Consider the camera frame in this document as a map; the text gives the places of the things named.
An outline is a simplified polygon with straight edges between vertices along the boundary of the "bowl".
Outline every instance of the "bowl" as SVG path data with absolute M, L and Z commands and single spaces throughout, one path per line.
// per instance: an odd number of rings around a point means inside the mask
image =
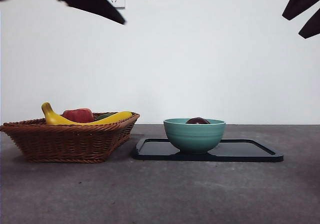
M 165 134 L 182 153 L 203 154 L 220 142 L 226 122 L 207 119 L 210 124 L 186 124 L 190 118 L 172 118 L 163 121 Z

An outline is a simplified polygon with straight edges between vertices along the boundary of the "brown basket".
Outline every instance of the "brown basket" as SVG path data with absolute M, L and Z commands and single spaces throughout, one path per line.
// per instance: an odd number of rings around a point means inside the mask
M 93 113 L 94 118 L 105 113 Z M 101 163 L 130 136 L 139 114 L 103 125 L 47 125 L 45 118 L 4 123 L 29 162 Z

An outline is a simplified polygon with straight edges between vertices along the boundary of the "black tray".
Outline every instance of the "black tray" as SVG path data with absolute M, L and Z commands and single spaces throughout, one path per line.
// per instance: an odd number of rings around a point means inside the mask
M 165 138 L 143 138 L 131 156 L 139 160 L 281 162 L 283 153 L 250 139 L 222 139 L 205 154 L 184 154 Z

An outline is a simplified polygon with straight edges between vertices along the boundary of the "tray rim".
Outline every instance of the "tray rim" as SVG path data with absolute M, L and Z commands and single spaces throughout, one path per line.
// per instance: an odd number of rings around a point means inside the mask
M 211 154 L 204 154 L 204 155 L 192 155 L 192 154 L 181 154 L 181 155 L 141 155 L 139 154 L 139 150 L 143 147 L 143 145 L 150 140 L 157 141 L 157 142 L 170 142 L 168 138 L 151 138 L 145 137 L 141 138 L 137 145 L 133 148 L 131 152 L 131 157 L 137 160 L 158 160 L 158 161 L 209 161 L 209 162 L 281 162 L 284 160 L 283 152 L 279 152 L 274 148 L 270 148 L 269 146 L 265 145 L 261 141 L 256 141 L 253 139 L 246 139 L 246 138 L 233 138 L 233 139 L 221 139 L 221 143 L 227 142 L 247 142 L 251 143 L 265 152 L 269 153 L 270 156 L 215 156 Z M 185 160 L 185 157 L 191 157 L 191 160 Z

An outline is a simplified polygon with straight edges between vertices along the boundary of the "bowl rim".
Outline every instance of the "bowl rim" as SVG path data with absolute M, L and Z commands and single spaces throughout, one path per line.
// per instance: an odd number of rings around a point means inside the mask
M 209 123 L 209 124 L 196 124 L 196 123 L 174 123 L 174 122 L 170 122 L 170 120 L 174 120 L 174 119 L 190 119 L 190 118 L 168 118 L 165 119 L 163 122 L 164 123 L 172 123 L 172 124 L 178 124 L 178 125 L 197 125 L 197 126 L 202 126 L 202 125 L 206 125 L 206 126 L 211 126 L 211 125 L 222 125 L 222 124 L 226 124 L 225 121 L 223 120 L 218 120 L 218 119 L 212 119 L 212 118 L 206 118 L 206 120 L 215 120 L 215 121 L 219 121 L 221 123 Z

